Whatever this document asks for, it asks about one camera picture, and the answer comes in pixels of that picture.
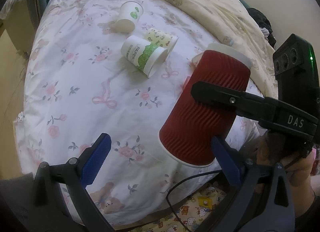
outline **blue gripper pad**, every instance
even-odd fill
[[[229,184],[234,187],[240,187],[244,164],[239,160],[237,150],[230,148],[227,142],[219,136],[212,138],[211,150],[217,158]]]
[[[83,188],[93,183],[110,150],[111,137],[102,133],[95,143],[80,155],[78,173]]]

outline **yellow blanket with bear print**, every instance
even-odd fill
[[[251,59],[251,79],[264,96],[277,98],[272,54],[256,22],[239,0],[166,0],[213,34]]]

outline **screw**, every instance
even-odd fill
[[[282,169],[282,164],[281,164],[281,163],[276,163],[276,167],[277,167],[278,169]]]
[[[77,161],[78,161],[77,158],[71,158],[71,159],[69,160],[69,163],[70,163],[70,164],[76,164]]]
[[[247,159],[245,160],[245,163],[246,163],[247,165],[253,165],[253,160],[250,159],[250,158],[247,158]]]
[[[236,102],[236,99],[235,99],[235,98],[230,98],[230,99],[229,99],[229,102],[230,102],[231,104],[234,104],[234,103]]]
[[[42,162],[42,163],[39,164],[39,167],[40,168],[44,168],[44,167],[47,166],[47,164],[48,164],[47,162]]]

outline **paper cup with green pattern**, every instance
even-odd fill
[[[151,28],[145,35],[144,39],[160,47],[168,49],[168,55],[178,41],[178,37],[167,34],[155,28]]]
[[[134,1],[125,2],[120,8],[114,29],[121,33],[131,33],[142,14],[143,8],[139,3]]]
[[[150,78],[167,57],[168,50],[131,35],[122,45],[121,54]]]

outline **white bedsheet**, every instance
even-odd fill
[[[112,149],[87,191],[113,225],[166,208],[165,196],[174,183],[219,168],[217,162],[204,169],[178,164],[157,142],[159,129],[192,74],[192,57],[217,40],[164,0],[134,0],[142,4],[144,14],[132,34],[142,37],[154,27],[179,36],[167,61],[148,79],[120,54],[129,35],[109,27],[126,1],[50,1],[36,33],[24,111],[16,122],[23,173],[35,173],[41,161],[65,163],[101,133],[111,136]],[[251,80],[247,90],[261,95]],[[239,149],[258,135],[253,121],[237,117],[227,142]],[[172,192],[172,203],[211,178],[184,183]],[[63,194],[79,220],[65,188]]]

